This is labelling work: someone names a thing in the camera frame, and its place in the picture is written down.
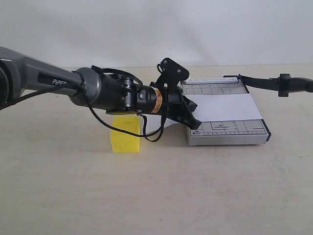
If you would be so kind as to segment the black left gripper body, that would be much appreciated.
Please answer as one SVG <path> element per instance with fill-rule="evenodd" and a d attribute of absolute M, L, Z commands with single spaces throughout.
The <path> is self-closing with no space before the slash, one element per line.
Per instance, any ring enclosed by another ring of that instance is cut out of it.
<path fill-rule="evenodd" d="M 164 92 L 166 117 L 175 122 L 188 122 L 188 106 L 182 92 L 170 94 L 169 89 L 165 89 Z"/>

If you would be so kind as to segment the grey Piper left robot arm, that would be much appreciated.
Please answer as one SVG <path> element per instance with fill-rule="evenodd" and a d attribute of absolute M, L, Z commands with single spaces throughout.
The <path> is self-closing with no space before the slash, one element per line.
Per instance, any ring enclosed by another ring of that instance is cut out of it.
<path fill-rule="evenodd" d="M 135 75 L 97 66 L 68 71 L 9 48 L 0 49 L 0 103 L 12 104 L 25 90 L 63 94 L 72 103 L 105 110 L 110 115 L 159 115 L 197 129 L 197 105 L 188 99 L 181 81 L 189 71 L 170 58 L 158 65 L 157 81 L 144 85 Z"/>

